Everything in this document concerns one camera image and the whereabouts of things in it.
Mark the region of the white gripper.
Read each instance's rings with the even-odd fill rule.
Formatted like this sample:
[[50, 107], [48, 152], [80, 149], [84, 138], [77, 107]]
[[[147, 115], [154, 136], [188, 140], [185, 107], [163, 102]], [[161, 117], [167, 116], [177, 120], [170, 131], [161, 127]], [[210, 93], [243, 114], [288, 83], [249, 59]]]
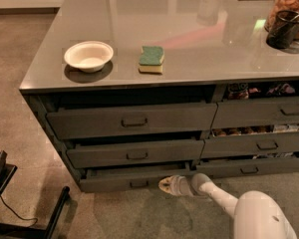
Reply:
[[175, 196], [194, 196], [195, 192], [191, 188], [188, 180], [184, 176], [175, 175], [162, 179], [158, 187], [165, 193]]

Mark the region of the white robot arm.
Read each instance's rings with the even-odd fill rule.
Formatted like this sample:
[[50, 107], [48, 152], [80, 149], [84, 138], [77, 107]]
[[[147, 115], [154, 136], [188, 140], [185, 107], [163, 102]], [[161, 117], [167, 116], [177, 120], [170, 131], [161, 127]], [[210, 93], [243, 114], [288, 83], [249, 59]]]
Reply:
[[236, 198], [203, 173], [169, 176], [158, 187], [173, 196], [207, 195], [233, 220], [234, 239], [298, 239], [280, 206], [263, 192], [252, 190]]

